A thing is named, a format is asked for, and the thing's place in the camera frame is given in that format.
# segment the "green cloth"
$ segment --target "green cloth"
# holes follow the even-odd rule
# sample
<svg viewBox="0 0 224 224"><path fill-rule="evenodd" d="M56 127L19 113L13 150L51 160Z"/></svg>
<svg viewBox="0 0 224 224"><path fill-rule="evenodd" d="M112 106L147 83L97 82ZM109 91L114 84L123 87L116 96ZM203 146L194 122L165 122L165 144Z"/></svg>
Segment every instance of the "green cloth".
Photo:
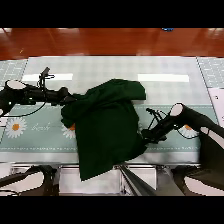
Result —
<svg viewBox="0 0 224 224"><path fill-rule="evenodd" d="M145 100L144 87L136 81L112 79L89 89L61 110L62 123L75 133L81 180L134 159L146 147L138 133L138 115L131 100Z"/></svg>

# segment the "red wooden floor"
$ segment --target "red wooden floor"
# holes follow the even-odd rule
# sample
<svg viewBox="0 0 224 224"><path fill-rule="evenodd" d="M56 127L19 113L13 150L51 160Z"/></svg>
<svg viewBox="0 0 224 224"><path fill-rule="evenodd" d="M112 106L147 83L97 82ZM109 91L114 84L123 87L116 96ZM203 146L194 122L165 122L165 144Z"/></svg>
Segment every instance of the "red wooden floor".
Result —
<svg viewBox="0 0 224 224"><path fill-rule="evenodd" d="M0 28L0 60L49 55L224 57L224 29Z"/></svg>

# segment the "table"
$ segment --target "table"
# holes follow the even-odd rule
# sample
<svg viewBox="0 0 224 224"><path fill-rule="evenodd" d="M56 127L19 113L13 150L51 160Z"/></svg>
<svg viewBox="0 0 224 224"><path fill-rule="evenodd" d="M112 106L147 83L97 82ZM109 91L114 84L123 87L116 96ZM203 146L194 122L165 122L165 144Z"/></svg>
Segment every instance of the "table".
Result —
<svg viewBox="0 0 224 224"><path fill-rule="evenodd" d="M195 57L160 56L63 56L31 57L28 59L23 78L38 74L45 67L50 74L72 73L72 80L48 80L49 89L58 90L66 86L69 92L85 93L89 88L102 84L112 78L138 80L138 74L188 75L189 82L151 82L142 81L147 100L134 102L139 114L140 124L147 127L151 118L145 111L147 107L168 112L172 105L182 102L193 109L208 115L217 123L215 112L205 86L197 59ZM36 81L26 81L36 85ZM35 106L16 106L12 114L29 113ZM75 139L70 139L60 122L60 107L46 105L21 122L26 130L18 138L9 138L4 129L0 144L1 162L32 163L78 163ZM189 164L198 162L198 139L186 140L176 131L168 134L165 142L149 144L146 152L128 161L140 164Z"/></svg>

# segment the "yellow flower center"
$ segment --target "yellow flower center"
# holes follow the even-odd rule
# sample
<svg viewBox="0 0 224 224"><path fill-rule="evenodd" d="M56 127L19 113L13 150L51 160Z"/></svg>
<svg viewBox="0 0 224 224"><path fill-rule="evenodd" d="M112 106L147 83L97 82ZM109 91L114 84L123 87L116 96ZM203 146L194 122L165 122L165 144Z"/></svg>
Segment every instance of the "yellow flower center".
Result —
<svg viewBox="0 0 224 224"><path fill-rule="evenodd" d="M12 130L13 130L13 131L17 131L17 130L19 130L19 124L14 124L14 125L12 126Z"/></svg>
<svg viewBox="0 0 224 224"><path fill-rule="evenodd" d="M69 130L74 131L74 130L75 130L75 124L73 124L73 125L69 128Z"/></svg>
<svg viewBox="0 0 224 224"><path fill-rule="evenodd" d="M185 124L184 126L187 130L192 130L192 128L190 126L188 126L187 124Z"/></svg>

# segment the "white flower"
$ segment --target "white flower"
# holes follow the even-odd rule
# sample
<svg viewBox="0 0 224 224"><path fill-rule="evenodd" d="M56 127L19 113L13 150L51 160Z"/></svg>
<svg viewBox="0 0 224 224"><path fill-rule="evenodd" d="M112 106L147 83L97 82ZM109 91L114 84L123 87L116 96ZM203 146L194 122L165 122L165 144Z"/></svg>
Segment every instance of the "white flower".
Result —
<svg viewBox="0 0 224 224"><path fill-rule="evenodd" d="M8 135L8 138L17 138L23 134L23 131L26 130L26 127L26 121L23 118L13 118L6 125L6 135Z"/></svg>
<svg viewBox="0 0 224 224"><path fill-rule="evenodd" d="M62 125L61 130L64 132L63 135L65 135L66 138L75 138L75 124L73 124L70 128L66 128L64 125Z"/></svg>
<svg viewBox="0 0 224 224"><path fill-rule="evenodd" d="M190 126L186 124L182 128L179 129L179 132L186 138L192 138L198 135L198 132L196 132Z"/></svg>

